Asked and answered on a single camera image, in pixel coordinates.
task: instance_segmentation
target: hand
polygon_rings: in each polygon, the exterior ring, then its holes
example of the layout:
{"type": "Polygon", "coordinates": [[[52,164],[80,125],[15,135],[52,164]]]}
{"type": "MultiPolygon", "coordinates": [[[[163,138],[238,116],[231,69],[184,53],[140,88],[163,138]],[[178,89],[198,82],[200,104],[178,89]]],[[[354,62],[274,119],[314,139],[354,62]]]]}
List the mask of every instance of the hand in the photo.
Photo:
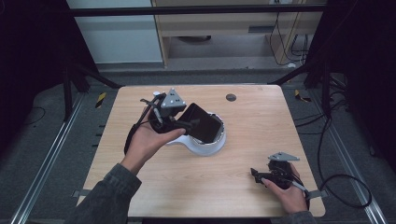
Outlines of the hand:
{"type": "MultiPolygon", "coordinates": [[[[300,178],[296,168],[291,163],[291,170],[300,178]]],[[[304,193],[302,190],[291,185],[288,189],[281,189],[274,182],[268,179],[263,179],[264,185],[271,190],[282,203],[283,208],[288,214],[307,211],[304,193]]]]}
{"type": "Polygon", "coordinates": [[[156,133],[149,124],[150,111],[143,118],[142,124],[134,133],[128,152],[120,163],[134,175],[139,173],[146,161],[148,161],[163,145],[179,138],[185,129],[176,129],[169,133],[156,133]]]}

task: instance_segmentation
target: white bowl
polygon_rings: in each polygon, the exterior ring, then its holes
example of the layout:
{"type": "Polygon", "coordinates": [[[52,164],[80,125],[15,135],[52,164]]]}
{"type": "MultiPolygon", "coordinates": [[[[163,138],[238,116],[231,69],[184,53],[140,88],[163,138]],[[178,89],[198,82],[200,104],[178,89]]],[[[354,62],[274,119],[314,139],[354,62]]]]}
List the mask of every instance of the white bowl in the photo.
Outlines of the white bowl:
{"type": "Polygon", "coordinates": [[[214,113],[209,113],[211,116],[215,116],[217,120],[221,122],[221,127],[219,132],[216,136],[216,140],[213,143],[205,144],[202,141],[191,137],[189,135],[181,135],[179,138],[175,139],[174,141],[168,142],[166,145],[171,146],[175,144],[182,144],[186,148],[189,149],[192,153],[198,156],[212,156],[218,153],[224,146],[226,140],[226,132],[224,128],[224,122],[222,119],[214,113]]]}

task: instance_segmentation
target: person's arm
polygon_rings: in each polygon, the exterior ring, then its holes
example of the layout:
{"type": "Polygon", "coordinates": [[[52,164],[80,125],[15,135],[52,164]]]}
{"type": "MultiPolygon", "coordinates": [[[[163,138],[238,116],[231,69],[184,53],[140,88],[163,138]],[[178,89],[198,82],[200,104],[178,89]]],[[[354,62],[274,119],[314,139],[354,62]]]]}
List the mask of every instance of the person's arm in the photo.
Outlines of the person's arm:
{"type": "MultiPolygon", "coordinates": [[[[291,170],[295,175],[300,177],[293,164],[290,164],[291,170]]],[[[281,219],[284,224],[315,224],[317,223],[306,207],[305,197],[302,190],[295,186],[288,189],[281,189],[274,182],[263,179],[265,187],[271,190],[282,203],[283,208],[288,213],[281,219]]]]}
{"type": "Polygon", "coordinates": [[[163,145],[180,137],[184,129],[158,134],[152,130],[148,115],[132,137],[128,151],[120,162],[98,182],[93,190],[79,204],[68,223],[112,223],[125,224],[129,204],[141,185],[136,177],[148,161],[163,145]]]}

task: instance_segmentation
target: gray sleeve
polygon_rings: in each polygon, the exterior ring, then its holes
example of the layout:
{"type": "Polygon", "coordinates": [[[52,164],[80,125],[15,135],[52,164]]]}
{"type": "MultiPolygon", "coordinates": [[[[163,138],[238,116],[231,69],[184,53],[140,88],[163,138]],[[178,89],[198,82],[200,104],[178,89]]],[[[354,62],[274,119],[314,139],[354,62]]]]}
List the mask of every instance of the gray sleeve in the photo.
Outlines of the gray sleeve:
{"type": "Polygon", "coordinates": [[[142,182],[117,164],[98,182],[66,220],[67,223],[125,224],[129,203],[142,182]]]}
{"type": "Polygon", "coordinates": [[[282,224],[316,224],[314,217],[309,211],[290,214],[283,217],[280,221],[282,224]]]}

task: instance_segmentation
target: wooden table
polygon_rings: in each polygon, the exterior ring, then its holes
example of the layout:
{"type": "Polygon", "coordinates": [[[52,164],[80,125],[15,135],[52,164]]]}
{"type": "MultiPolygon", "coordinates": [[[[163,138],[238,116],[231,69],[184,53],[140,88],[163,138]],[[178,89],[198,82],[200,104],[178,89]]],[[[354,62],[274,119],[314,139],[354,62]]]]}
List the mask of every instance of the wooden table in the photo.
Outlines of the wooden table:
{"type": "MultiPolygon", "coordinates": [[[[200,157],[182,145],[165,146],[138,174],[143,184],[132,198],[130,217],[281,217],[285,213],[250,167],[268,172],[268,156],[279,151],[299,157],[293,164],[309,190],[317,189],[278,86],[173,86],[187,105],[196,103],[224,121],[227,140],[211,157],[200,157]],[[229,102],[226,95],[236,95],[229,102]]],[[[92,189],[123,158],[126,136],[154,91],[171,86],[120,89],[110,113],[84,189],[92,189]]],[[[325,213],[321,199],[311,200],[315,217],[325,213]]]]}

